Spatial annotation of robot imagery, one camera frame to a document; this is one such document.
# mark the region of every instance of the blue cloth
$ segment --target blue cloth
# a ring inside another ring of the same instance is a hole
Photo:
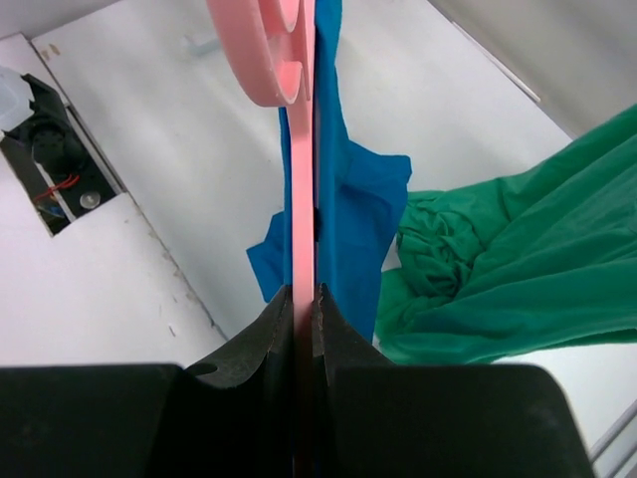
[[[334,65],[341,13],[341,0],[317,0],[317,281],[329,286],[343,316],[371,341],[380,268],[407,203],[411,165],[407,156],[375,154],[347,136]],[[272,217],[265,241],[247,251],[266,302],[292,281],[290,129],[284,109],[279,110],[279,121],[285,210]]]

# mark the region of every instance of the pink plastic object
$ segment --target pink plastic object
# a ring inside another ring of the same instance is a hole
[[[295,476],[312,476],[315,290],[315,0],[207,0],[232,71],[262,107],[285,107],[292,147],[292,300],[297,370]]]

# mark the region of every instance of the wire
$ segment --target wire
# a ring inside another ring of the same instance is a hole
[[[80,180],[79,174],[77,174],[75,177],[72,174],[69,174],[69,177],[67,177],[64,181],[56,184],[55,186],[51,186],[42,194],[38,194],[36,197],[34,197],[33,202],[41,201],[45,197],[50,196],[54,191],[57,191],[58,189],[68,189],[72,186],[75,186],[79,180]]]

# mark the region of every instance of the green cloth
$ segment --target green cloth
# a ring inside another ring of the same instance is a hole
[[[637,341],[637,106],[535,168],[410,193],[376,333],[398,363]]]

